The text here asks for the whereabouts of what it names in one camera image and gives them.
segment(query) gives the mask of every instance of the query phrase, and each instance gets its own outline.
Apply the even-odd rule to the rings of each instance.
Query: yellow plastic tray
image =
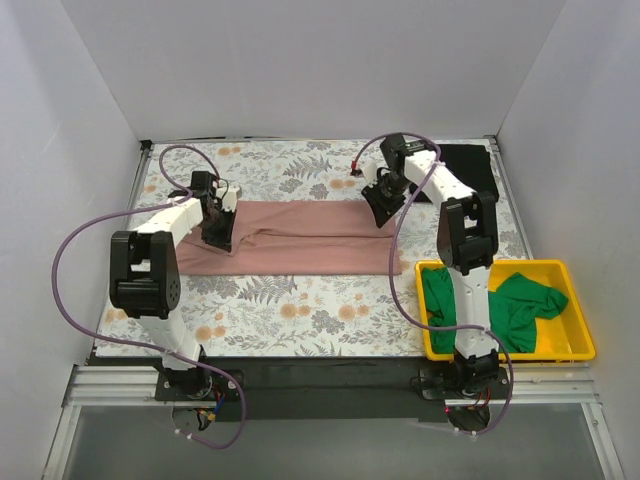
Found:
[[[424,299],[421,272],[425,268],[436,269],[443,265],[439,261],[423,260],[416,263],[416,285],[420,302],[420,317],[423,324],[429,323],[431,314],[427,312]],[[536,318],[538,338],[534,353],[513,353],[514,361],[586,361],[596,356],[596,350],[589,335],[589,329],[582,315],[569,272],[559,260],[497,260],[491,267],[489,290],[495,291],[502,282],[514,273],[519,272],[525,277],[542,285],[557,288],[569,299],[562,314],[551,320]],[[452,361],[452,353],[435,353],[431,348],[431,336],[424,331],[424,346],[427,358],[436,361]]]

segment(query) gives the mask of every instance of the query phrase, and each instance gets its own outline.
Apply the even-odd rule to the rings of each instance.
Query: green cloth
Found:
[[[446,268],[422,270],[429,324],[448,327],[456,324],[456,306],[451,276]],[[491,330],[510,353],[532,353],[536,349],[536,317],[551,319],[562,313],[569,300],[552,287],[514,273],[495,292],[489,292]],[[456,332],[431,332],[435,353],[452,353]]]

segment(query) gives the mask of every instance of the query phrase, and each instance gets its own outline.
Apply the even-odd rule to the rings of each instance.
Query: gray floor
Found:
[[[604,478],[580,405],[512,406],[475,442],[411,422],[251,422],[218,453],[176,436],[169,408],[85,407],[65,478]],[[223,439],[235,428],[205,433]]]

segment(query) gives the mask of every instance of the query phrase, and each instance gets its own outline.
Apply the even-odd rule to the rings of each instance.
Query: white wall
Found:
[[[495,134],[565,0],[62,0],[138,138]]]
[[[569,265],[628,478],[640,478],[640,2],[568,0],[498,140],[534,253]]]
[[[86,219],[126,206],[136,139],[62,5],[0,0],[0,477],[40,478],[74,361],[90,342],[50,292],[51,260]],[[95,326],[108,241],[94,227],[63,259],[66,303]]]

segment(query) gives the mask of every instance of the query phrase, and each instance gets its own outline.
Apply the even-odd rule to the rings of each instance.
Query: floral tablecloth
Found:
[[[485,145],[488,140],[443,141]],[[194,144],[214,160],[220,174],[242,188],[243,200],[362,199],[364,180],[349,176],[350,163],[363,141],[250,141]],[[165,145],[156,145],[138,207],[166,202],[173,190],[158,169]],[[362,162],[383,162],[374,145]],[[497,258],[526,258],[504,185],[492,158],[500,191],[497,204],[500,250]],[[205,166],[188,150],[173,150],[165,166],[187,184],[194,169]],[[400,298],[419,316],[414,262],[438,258],[438,218],[431,204],[415,204],[403,226],[396,277]],[[133,218],[135,227],[152,214]],[[422,331],[398,314],[386,276],[182,276],[178,308],[208,355],[225,356],[380,356],[422,355]],[[123,311],[105,306],[103,335],[147,341],[150,338]],[[157,355],[146,349],[96,342],[98,356]]]

